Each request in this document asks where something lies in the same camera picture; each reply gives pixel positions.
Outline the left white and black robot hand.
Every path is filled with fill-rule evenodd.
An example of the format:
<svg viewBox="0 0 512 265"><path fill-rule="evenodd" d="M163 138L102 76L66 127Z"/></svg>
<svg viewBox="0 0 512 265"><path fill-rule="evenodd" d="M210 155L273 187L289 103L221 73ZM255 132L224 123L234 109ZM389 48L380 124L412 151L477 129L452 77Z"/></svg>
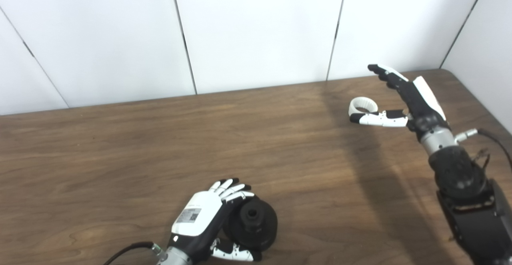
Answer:
<svg viewBox="0 0 512 265"><path fill-rule="evenodd" d="M221 179L209 189L196 192L174 221L162 265L197 265L211 257L224 260L259 262L260 251L219 238L225 221L256 195L251 186L238 178Z"/></svg>

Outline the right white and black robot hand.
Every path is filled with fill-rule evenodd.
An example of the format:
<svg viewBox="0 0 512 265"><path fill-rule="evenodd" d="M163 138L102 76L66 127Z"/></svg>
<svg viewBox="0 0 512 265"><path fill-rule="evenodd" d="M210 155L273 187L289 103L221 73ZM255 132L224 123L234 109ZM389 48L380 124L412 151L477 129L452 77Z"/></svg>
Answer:
<svg viewBox="0 0 512 265"><path fill-rule="evenodd" d="M372 99L358 97L349 106L349 121L355 124L382 127L406 127L420 139L436 128L450 130L437 98L423 77L410 81L403 74L389 66L369 64L368 70L377 75L386 86L395 90L404 101L408 113L403 110L383 110Z"/></svg>

